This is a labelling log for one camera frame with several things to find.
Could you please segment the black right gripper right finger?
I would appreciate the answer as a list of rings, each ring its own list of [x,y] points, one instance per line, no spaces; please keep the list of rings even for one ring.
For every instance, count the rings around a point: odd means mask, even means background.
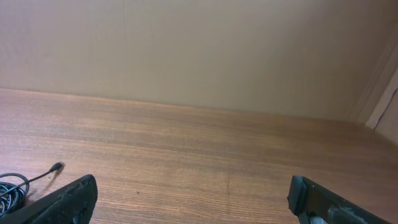
[[[287,200],[289,210],[298,217],[301,224],[389,224],[388,221],[299,175],[292,177]]]

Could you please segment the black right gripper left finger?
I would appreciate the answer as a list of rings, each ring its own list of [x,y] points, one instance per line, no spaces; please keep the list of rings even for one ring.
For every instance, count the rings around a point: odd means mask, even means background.
[[[88,174],[1,218],[1,224],[89,224],[96,201],[96,179]]]

